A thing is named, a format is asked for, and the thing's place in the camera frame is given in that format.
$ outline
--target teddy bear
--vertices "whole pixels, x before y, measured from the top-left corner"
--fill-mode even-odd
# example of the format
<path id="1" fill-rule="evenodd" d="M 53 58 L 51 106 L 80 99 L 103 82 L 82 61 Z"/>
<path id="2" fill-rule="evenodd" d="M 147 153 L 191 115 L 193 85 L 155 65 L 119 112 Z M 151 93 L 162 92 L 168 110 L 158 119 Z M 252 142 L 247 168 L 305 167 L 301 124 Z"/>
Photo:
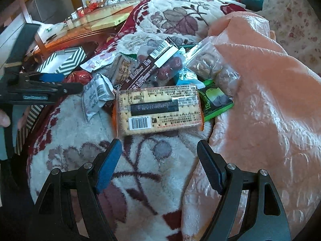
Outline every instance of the teddy bear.
<path id="1" fill-rule="evenodd" d="M 98 8 L 104 7 L 106 5 L 107 0 L 99 0 Z"/>

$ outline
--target wooden table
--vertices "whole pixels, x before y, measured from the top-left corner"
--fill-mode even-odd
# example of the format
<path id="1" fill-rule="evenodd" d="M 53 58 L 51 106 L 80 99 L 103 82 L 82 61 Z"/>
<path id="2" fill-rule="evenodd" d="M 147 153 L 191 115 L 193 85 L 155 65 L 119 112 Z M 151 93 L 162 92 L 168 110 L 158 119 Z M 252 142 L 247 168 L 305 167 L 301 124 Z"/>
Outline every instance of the wooden table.
<path id="1" fill-rule="evenodd" d="M 123 23 L 95 31 L 91 30 L 91 26 L 111 15 L 130 13 L 140 1 L 141 0 L 129 0 L 105 6 L 75 20 L 73 22 L 75 28 L 70 30 L 68 27 L 64 27 L 60 34 L 45 43 L 47 52 L 52 54 L 55 51 L 80 46 L 87 42 L 96 42 L 98 46 L 102 46 L 109 37 L 113 37 L 118 33 Z M 40 49 L 33 52 L 33 55 L 39 56 L 40 54 L 42 54 Z"/>

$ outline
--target pink blanket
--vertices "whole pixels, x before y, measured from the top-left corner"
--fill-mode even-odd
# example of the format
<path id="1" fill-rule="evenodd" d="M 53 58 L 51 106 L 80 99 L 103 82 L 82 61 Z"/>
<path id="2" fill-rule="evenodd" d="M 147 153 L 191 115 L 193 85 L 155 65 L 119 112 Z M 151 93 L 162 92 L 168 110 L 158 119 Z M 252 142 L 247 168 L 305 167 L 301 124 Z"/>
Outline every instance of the pink blanket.
<path id="1" fill-rule="evenodd" d="M 268 21 L 258 15 L 228 14 L 208 35 L 242 78 L 235 106 L 215 119 L 209 143 L 227 163 L 269 172 L 294 238 L 320 202 L 321 78 L 270 39 Z M 199 240 L 219 199 L 198 163 L 183 199 L 184 240 Z M 232 234 L 245 205 L 244 191 Z"/>

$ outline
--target finger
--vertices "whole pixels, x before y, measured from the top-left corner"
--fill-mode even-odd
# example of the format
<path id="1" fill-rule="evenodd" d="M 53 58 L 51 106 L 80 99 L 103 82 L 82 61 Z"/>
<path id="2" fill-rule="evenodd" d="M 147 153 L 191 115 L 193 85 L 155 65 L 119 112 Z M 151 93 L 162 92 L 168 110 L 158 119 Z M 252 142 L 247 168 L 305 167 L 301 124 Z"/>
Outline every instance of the finger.
<path id="1" fill-rule="evenodd" d="M 30 106 L 26 108 L 23 116 L 18 121 L 18 130 L 21 130 L 27 124 L 27 118 L 30 112 Z"/>
<path id="2" fill-rule="evenodd" d="M 8 115 L 0 109 L 0 127 L 8 127 L 10 125 L 10 119 Z"/>

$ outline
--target blue gripper pad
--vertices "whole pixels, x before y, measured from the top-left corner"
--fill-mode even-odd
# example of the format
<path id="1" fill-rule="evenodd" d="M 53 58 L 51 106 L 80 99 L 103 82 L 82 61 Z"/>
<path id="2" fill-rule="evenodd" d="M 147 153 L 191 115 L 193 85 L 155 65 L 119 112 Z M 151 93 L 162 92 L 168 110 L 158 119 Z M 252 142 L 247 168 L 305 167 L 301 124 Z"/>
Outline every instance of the blue gripper pad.
<path id="1" fill-rule="evenodd" d="M 101 193 L 110 183 L 114 170 L 117 166 L 118 160 L 123 152 L 121 141 L 114 139 L 110 147 L 106 150 L 108 152 L 107 157 L 102 161 L 100 170 L 98 171 L 97 183 L 95 186 L 96 193 Z"/>
<path id="2" fill-rule="evenodd" d="M 62 73 L 44 73 L 40 76 L 40 80 L 44 83 L 60 83 L 64 80 L 65 76 Z"/>

